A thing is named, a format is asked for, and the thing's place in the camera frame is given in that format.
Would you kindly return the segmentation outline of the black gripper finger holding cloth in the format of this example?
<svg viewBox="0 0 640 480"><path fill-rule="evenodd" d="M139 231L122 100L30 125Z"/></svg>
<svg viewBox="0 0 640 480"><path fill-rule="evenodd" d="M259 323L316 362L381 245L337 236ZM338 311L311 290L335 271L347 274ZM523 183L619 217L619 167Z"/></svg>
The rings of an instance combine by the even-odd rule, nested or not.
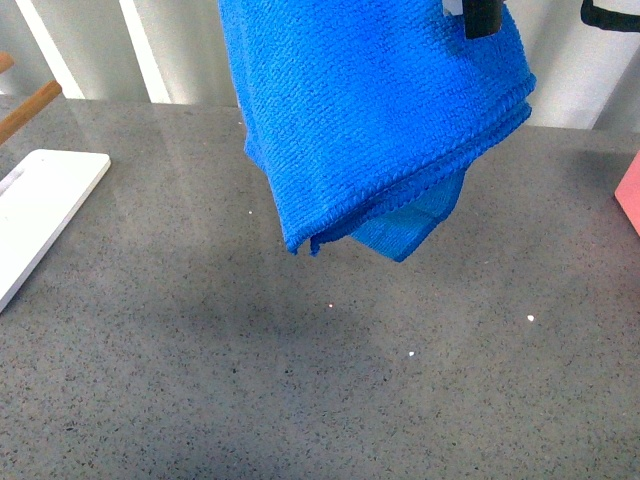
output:
<svg viewBox="0 0 640 480"><path fill-rule="evenodd" d="M465 36L477 40L495 35L502 27L503 0L463 0Z"/></svg>

